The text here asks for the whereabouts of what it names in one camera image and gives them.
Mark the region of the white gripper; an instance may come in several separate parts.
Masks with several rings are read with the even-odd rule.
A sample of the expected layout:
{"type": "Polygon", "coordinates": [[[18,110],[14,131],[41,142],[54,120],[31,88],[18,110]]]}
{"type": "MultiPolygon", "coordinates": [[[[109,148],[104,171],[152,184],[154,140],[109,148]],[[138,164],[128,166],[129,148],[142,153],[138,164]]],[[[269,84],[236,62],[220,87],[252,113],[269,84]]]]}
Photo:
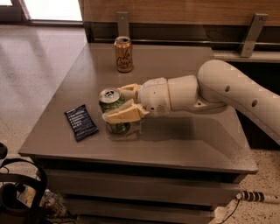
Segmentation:
{"type": "Polygon", "coordinates": [[[129,84],[118,90],[125,101],[101,105],[102,118],[107,123],[132,123],[147,115],[160,117],[171,112],[168,81],[165,78],[147,80],[142,86],[129,84]]]}

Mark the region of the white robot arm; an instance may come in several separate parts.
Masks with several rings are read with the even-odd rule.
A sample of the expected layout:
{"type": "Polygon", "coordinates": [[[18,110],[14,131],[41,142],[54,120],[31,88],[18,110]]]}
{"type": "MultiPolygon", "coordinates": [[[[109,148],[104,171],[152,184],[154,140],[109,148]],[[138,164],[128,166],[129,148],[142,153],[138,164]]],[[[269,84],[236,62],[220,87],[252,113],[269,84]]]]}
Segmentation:
{"type": "Polygon", "coordinates": [[[280,96],[225,61],[209,60],[197,75],[156,78],[118,90],[125,103],[102,115],[107,123],[132,123],[174,111],[208,113],[229,105],[280,144],[280,96]]]}

